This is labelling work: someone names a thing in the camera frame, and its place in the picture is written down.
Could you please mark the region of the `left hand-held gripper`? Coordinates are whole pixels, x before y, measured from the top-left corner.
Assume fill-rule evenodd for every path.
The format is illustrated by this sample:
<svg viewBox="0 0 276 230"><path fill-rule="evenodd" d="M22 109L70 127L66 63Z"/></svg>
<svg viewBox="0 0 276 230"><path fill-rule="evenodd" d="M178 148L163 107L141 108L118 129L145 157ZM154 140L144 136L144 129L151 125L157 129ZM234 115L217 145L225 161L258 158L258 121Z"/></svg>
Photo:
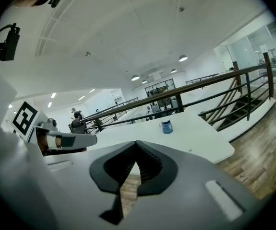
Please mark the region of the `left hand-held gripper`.
<svg viewBox="0 0 276 230"><path fill-rule="evenodd" d="M28 143L37 143L38 136L61 138L61 147L50 150L76 150L97 143L97 137L88 134L62 133L57 131L57 123L44 112L24 101L12 120L13 132Z"/></svg>

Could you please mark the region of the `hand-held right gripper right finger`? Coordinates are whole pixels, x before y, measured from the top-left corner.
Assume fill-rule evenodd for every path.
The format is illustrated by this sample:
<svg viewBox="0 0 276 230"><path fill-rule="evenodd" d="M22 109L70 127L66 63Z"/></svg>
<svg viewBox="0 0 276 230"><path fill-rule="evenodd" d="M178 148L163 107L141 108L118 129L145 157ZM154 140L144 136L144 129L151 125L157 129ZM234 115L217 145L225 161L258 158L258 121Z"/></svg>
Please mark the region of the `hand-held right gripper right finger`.
<svg viewBox="0 0 276 230"><path fill-rule="evenodd" d="M212 162L191 153L145 142L178 165L161 194L140 196L125 219L127 230L241 230L261 202Z"/></svg>

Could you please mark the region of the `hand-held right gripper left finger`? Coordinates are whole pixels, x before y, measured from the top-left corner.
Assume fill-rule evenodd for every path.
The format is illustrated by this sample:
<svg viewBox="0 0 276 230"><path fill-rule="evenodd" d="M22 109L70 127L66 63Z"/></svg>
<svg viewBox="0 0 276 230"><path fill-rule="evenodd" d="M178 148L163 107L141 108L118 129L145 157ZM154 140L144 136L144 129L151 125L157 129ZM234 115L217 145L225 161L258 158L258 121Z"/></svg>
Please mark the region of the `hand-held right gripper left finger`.
<svg viewBox="0 0 276 230"><path fill-rule="evenodd" d="M45 157L55 187L59 230L136 230L134 211L124 216L121 187L134 166L136 142Z"/></svg>

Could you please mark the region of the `person's left hand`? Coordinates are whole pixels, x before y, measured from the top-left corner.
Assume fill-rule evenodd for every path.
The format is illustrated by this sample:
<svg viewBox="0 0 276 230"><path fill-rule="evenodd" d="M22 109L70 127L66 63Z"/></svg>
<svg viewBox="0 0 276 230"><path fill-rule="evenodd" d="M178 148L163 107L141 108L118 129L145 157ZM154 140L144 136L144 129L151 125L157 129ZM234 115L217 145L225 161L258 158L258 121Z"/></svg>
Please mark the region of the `person's left hand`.
<svg viewBox="0 0 276 230"><path fill-rule="evenodd" d="M48 149L61 147L60 137L53 137L47 135L38 136L37 142L42 154L47 152Z"/></svg>

